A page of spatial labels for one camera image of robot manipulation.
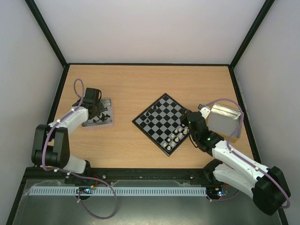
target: gray floor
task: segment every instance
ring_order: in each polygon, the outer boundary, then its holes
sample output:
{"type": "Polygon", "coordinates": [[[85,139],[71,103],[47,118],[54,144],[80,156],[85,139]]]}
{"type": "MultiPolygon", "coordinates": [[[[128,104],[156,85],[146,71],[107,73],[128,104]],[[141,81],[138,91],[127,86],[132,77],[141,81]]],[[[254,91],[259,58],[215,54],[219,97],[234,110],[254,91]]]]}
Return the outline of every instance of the gray floor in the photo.
{"type": "MultiPolygon", "coordinates": [[[[26,196],[14,225],[278,225],[278,215],[260,212],[245,194],[228,202],[209,202],[205,197],[119,197],[118,213],[111,219],[89,216],[73,196],[26,196]]],[[[92,196],[86,206],[108,216],[114,197],[92,196]]]]}

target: black frame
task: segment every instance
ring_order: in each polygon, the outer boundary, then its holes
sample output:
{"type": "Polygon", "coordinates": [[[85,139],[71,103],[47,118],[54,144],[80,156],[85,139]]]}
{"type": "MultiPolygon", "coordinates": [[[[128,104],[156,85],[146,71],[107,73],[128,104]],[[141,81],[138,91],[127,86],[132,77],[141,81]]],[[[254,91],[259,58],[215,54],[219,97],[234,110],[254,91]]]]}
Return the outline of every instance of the black frame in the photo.
{"type": "MultiPolygon", "coordinates": [[[[35,17],[37,23],[39,24],[41,30],[43,31],[45,37],[47,38],[50,46],[52,47],[53,51],[55,52],[57,58],[59,59],[60,63],[63,66],[63,72],[61,75],[61,79],[55,94],[55,98],[51,107],[51,111],[48,117],[47,123],[50,123],[54,120],[57,107],[60,101],[60,97],[62,94],[62,90],[66,81],[66,77],[68,74],[68,70],[70,68],[70,65],[130,65],[130,66],[224,66],[228,67],[233,88],[238,100],[239,105],[241,106],[243,112],[245,113],[244,116],[244,125],[247,132],[247,136],[249,139],[251,151],[253,154],[253,158],[255,161],[261,163],[261,159],[259,156],[259,152],[255,143],[255,139],[251,130],[249,118],[246,112],[246,108],[242,99],[242,95],[240,92],[240,88],[238,86],[238,82],[236,79],[236,76],[234,74],[234,68],[239,62],[240,58],[242,57],[244,51],[246,50],[247,46],[249,45],[251,39],[255,35],[257,29],[259,28],[260,24],[263,22],[263,19],[267,15],[269,9],[271,8],[272,4],[275,0],[266,0],[264,5],[262,6],[260,12],[258,13],[256,19],[254,20],[250,30],[248,31],[247,35],[245,36],[243,42],[241,43],[237,53],[235,54],[231,64],[172,64],[172,63],[67,63],[65,60],[62,52],[60,51],[53,35],[51,34],[45,20],[43,19],[37,5],[35,4],[34,0],[25,0],[27,3],[29,9],[31,10],[33,16],[35,17]]],[[[107,168],[92,168],[92,171],[94,174],[103,174],[106,176],[106,180],[115,180],[115,179],[132,179],[132,178],[139,178],[139,177],[147,177],[147,179],[151,180],[151,177],[157,178],[158,175],[160,175],[161,179],[168,179],[168,177],[172,178],[174,180],[174,177],[177,180],[189,180],[190,182],[194,184],[202,184],[205,187],[215,187],[216,185],[219,185],[219,183],[216,183],[214,185],[211,185],[207,183],[207,181],[203,178],[203,169],[107,169],[107,168]]],[[[19,201],[22,197],[26,181],[28,179],[55,179],[55,180],[61,180],[64,179],[65,176],[61,174],[60,172],[46,172],[42,170],[41,168],[35,168],[35,167],[28,167],[25,170],[23,179],[21,181],[19,190],[17,192],[13,207],[11,209],[11,212],[9,214],[7,225],[13,224],[13,220],[15,218],[15,214],[19,205],[19,201]]],[[[287,219],[284,213],[283,209],[278,210],[279,217],[281,219],[281,222],[283,225],[287,225],[287,219]]]]}
{"type": "Polygon", "coordinates": [[[136,123],[135,120],[137,120],[138,118],[141,117],[141,115],[143,115],[145,112],[147,112],[152,106],[154,106],[159,100],[161,100],[163,97],[168,96],[168,98],[170,98],[173,102],[175,102],[177,105],[179,105],[182,109],[182,111],[184,111],[184,107],[179,104],[174,98],[172,98],[171,96],[169,96],[167,93],[163,94],[161,97],[159,97],[159,99],[155,100],[149,107],[147,107],[143,112],[141,112],[137,117],[135,117],[132,120],[132,123],[140,130],[143,132],[143,134],[145,134],[147,136],[147,138],[149,138],[156,146],[158,146],[163,153],[165,153],[167,156],[171,156],[172,153],[186,140],[186,138],[188,137],[188,135],[184,136],[184,138],[182,138],[178,144],[172,148],[172,150],[170,152],[166,151],[165,149],[162,148],[162,146],[160,144],[158,144],[139,124],[136,123]]]}

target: chessboard frame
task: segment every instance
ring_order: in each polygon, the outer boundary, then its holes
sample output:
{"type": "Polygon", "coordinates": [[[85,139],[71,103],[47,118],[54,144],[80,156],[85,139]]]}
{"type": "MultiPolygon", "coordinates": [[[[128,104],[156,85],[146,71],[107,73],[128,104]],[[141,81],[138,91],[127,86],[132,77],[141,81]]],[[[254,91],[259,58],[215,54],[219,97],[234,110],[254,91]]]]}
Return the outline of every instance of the chessboard frame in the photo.
{"type": "Polygon", "coordinates": [[[164,96],[168,96],[168,98],[170,98],[173,102],[175,102],[177,105],[179,105],[183,110],[185,109],[185,107],[183,107],[179,102],[177,102],[174,98],[172,98],[170,95],[168,95],[167,93],[164,93],[162,96],[160,96],[157,100],[155,100],[149,107],[147,107],[142,113],[140,113],[137,117],[135,117],[132,122],[133,124],[139,128],[140,131],[142,131],[153,143],[155,143],[156,146],[158,146],[167,156],[171,156],[172,153],[175,152],[175,150],[186,140],[186,138],[189,136],[189,132],[187,135],[185,135],[182,139],[180,139],[180,143],[176,146],[174,146],[169,152],[164,150],[160,144],[158,144],[151,135],[149,135],[139,124],[137,124],[136,120],[138,118],[141,117],[142,114],[145,114],[149,109],[152,108],[152,106],[154,105],[154,103],[158,102],[159,100],[161,100],[162,98],[164,98],[164,96]]]}

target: white wall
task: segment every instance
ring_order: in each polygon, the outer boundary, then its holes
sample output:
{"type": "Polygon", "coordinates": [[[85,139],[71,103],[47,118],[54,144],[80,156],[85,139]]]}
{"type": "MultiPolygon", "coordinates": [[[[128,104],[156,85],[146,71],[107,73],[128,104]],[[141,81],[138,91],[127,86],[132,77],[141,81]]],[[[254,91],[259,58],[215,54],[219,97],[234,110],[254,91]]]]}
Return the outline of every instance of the white wall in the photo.
{"type": "Polygon", "coordinates": [[[277,0],[235,71],[262,161],[287,179],[291,225],[300,212],[299,64],[300,1],[277,0]]]}
{"type": "Polygon", "coordinates": [[[36,0],[67,62],[230,63],[264,0],[36,0]]]}
{"type": "Polygon", "coordinates": [[[0,224],[5,224],[35,127],[46,123],[62,66],[23,0],[0,1],[0,224]]]}

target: wire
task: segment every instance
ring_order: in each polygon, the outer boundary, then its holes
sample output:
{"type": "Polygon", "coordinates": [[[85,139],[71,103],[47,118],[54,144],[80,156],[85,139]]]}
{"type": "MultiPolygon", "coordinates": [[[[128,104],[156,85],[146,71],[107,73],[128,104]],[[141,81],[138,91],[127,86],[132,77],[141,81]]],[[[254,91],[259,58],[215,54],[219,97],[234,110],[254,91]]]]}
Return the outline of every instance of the wire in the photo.
{"type": "Polygon", "coordinates": [[[228,141],[227,141],[227,147],[229,150],[231,150],[231,153],[233,153],[236,157],[238,157],[239,159],[243,160],[245,163],[249,164],[250,166],[252,166],[253,168],[255,168],[257,171],[261,172],[262,174],[264,174],[266,177],[268,177],[275,185],[276,187],[281,191],[281,193],[284,195],[284,197],[286,198],[286,205],[285,206],[281,206],[280,208],[282,209],[287,209],[291,206],[291,201],[290,198],[287,196],[286,192],[282,189],[282,187],[270,176],[268,175],[265,171],[263,171],[261,168],[259,168],[258,166],[254,165],[253,163],[251,163],[249,160],[245,159],[244,157],[240,156],[238,153],[236,153],[235,151],[233,151],[233,149],[230,147],[229,142],[232,139],[232,137],[238,132],[238,130],[242,127],[243,124],[243,120],[244,120],[244,112],[242,111],[241,107],[239,106],[239,104],[237,104],[235,101],[228,99],[228,98],[220,98],[217,99],[215,101],[212,101],[206,105],[204,105],[204,107],[214,104],[215,102],[219,102],[219,101],[229,101],[234,103],[240,110],[240,123],[238,125],[238,127],[235,129],[235,131],[233,131],[233,133],[229,136],[228,141]]]}
{"type": "Polygon", "coordinates": [[[196,146],[196,145],[194,144],[194,142],[192,141],[191,134],[190,134],[188,137],[189,137],[191,143],[193,144],[193,146],[194,146],[195,148],[198,148],[198,146],[196,146]]]}
{"type": "MultiPolygon", "coordinates": [[[[63,169],[59,169],[60,171],[62,171],[62,172],[65,172],[65,173],[68,173],[68,171],[66,171],[66,170],[63,170],[63,169]]],[[[103,184],[105,184],[106,186],[108,186],[111,190],[112,190],[112,193],[113,193],[113,196],[114,196],[114,198],[115,198],[115,207],[114,207],[114,209],[113,209],[113,212],[109,215],[109,216],[107,216],[107,217],[99,217],[99,216],[97,216],[97,215],[95,215],[95,214],[93,214],[91,211],[89,211],[88,210],[88,208],[83,204],[83,202],[82,202],[82,200],[80,199],[80,195],[82,194],[82,192],[83,191],[81,191],[81,192],[79,192],[79,194],[78,194],[78,197],[77,197],[77,199],[78,199],[78,203],[80,203],[81,204],[81,206],[84,208],[84,210],[90,215],[90,216],[92,216],[92,217],[94,217],[94,218],[96,218],[96,219],[109,219],[109,218],[111,218],[111,217],[113,217],[116,213],[117,213],[117,211],[118,211],[118,198],[117,198],[117,195],[116,195],[116,192],[115,192],[115,190],[113,189],[113,187],[111,186],[111,185],[109,185],[107,182],[105,182],[104,180],[100,180],[100,179],[97,179],[97,178],[94,178],[94,177],[85,177],[85,176],[81,176],[81,175],[79,175],[79,174],[77,174],[77,173],[74,173],[74,172],[70,172],[70,174],[71,175],[73,175],[73,176],[76,176],[76,177],[78,177],[78,178],[80,178],[80,179],[89,179],[89,180],[95,180],[95,181],[98,181],[98,182],[101,182],[101,183],[103,183],[103,184]]]]}
{"type": "Polygon", "coordinates": [[[100,100],[102,98],[102,92],[101,92],[101,90],[99,90],[99,91],[100,91],[100,98],[98,99],[98,102],[100,102],[100,100]]]}
{"type": "MultiPolygon", "coordinates": [[[[93,175],[93,177],[95,177],[95,178],[99,179],[99,177],[98,177],[97,175],[93,175]]],[[[95,184],[95,186],[96,186],[96,187],[98,186],[98,181],[96,181],[96,184],[95,184]]]]}
{"type": "Polygon", "coordinates": [[[237,196],[240,193],[240,191],[237,191],[234,195],[230,196],[229,198],[224,198],[224,199],[211,199],[208,195],[206,196],[209,201],[211,202],[224,202],[230,199],[233,199],[235,196],[237,196]]]}
{"type": "Polygon", "coordinates": [[[46,140],[45,140],[45,144],[44,144],[44,147],[43,147],[43,154],[42,154],[42,165],[43,165],[43,169],[46,170],[46,171],[50,171],[50,170],[54,170],[55,168],[47,168],[46,167],[46,164],[45,164],[45,157],[46,157],[46,151],[47,151],[47,146],[48,146],[48,143],[49,143],[49,140],[50,140],[50,137],[51,137],[51,134],[53,133],[54,129],[63,121],[65,120],[66,118],[68,118],[71,114],[73,114],[74,112],[76,112],[82,102],[83,102],[83,97],[84,97],[84,84],[83,84],[83,81],[79,78],[77,78],[75,81],[74,81],[74,84],[73,84],[73,87],[74,87],[74,92],[75,94],[80,98],[80,101],[79,101],[79,104],[78,106],[75,107],[74,110],[70,110],[69,112],[67,112],[65,115],[63,115],[59,120],[57,120],[57,122],[53,125],[53,127],[50,129],[49,133],[47,134],[47,137],[46,137],[46,140]],[[77,81],[80,81],[81,85],[82,85],[82,95],[80,96],[78,93],[77,93],[77,90],[76,90],[76,82],[77,81]]]}
{"type": "Polygon", "coordinates": [[[51,137],[51,134],[53,133],[54,129],[63,121],[65,120],[66,118],[68,118],[71,114],[75,113],[81,106],[82,102],[83,102],[83,97],[84,97],[84,84],[83,84],[83,81],[79,78],[77,78],[75,81],[74,81],[74,84],[73,84],[73,88],[74,88],[74,92],[75,94],[80,98],[80,101],[79,101],[79,104],[78,106],[76,106],[74,109],[70,110],[69,112],[67,112],[65,115],[63,115],[59,120],[57,120],[57,122],[53,125],[53,127],[50,129],[49,133],[47,134],[47,137],[46,137],[46,140],[45,140],[45,144],[44,144],[44,147],[43,147],[43,154],[42,154],[42,165],[43,165],[43,169],[46,170],[46,171],[50,171],[50,170],[59,170],[59,171],[62,171],[62,172],[65,172],[65,173],[68,173],[68,174],[71,174],[73,176],[76,176],[78,178],[81,178],[81,179],[89,179],[89,180],[95,180],[95,181],[98,181],[98,182],[101,182],[105,185],[107,185],[111,190],[112,190],[112,193],[115,197],[115,201],[116,201],[116,204],[115,204],[115,208],[113,210],[113,212],[111,213],[111,215],[107,216],[107,217],[99,217],[99,216],[96,216],[95,214],[93,214],[92,212],[90,212],[86,206],[83,204],[83,202],[81,201],[80,199],[80,194],[82,192],[80,192],[78,194],[78,201],[82,206],[83,208],[87,211],[87,213],[91,216],[93,216],[94,218],[97,218],[97,219],[109,219],[111,217],[113,217],[116,213],[117,213],[117,210],[118,210],[118,198],[117,198],[117,195],[116,195],[116,192],[114,191],[114,189],[112,188],[112,186],[110,186],[107,182],[105,182],[104,180],[100,180],[99,178],[93,178],[93,177],[85,177],[85,176],[81,176],[81,175],[78,175],[77,173],[74,173],[74,172],[69,172],[69,171],[66,171],[64,169],[60,169],[60,168],[55,168],[55,167],[52,167],[52,168],[47,168],[46,167],[46,164],[45,164],[45,157],[46,157],[46,151],[47,151],[47,146],[48,146],[48,143],[49,143],[49,140],[50,140],[50,137],[51,137]],[[77,81],[80,81],[81,85],[82,85],[82,95],[80,96],[76,90],[76,82],[77,81]]]}

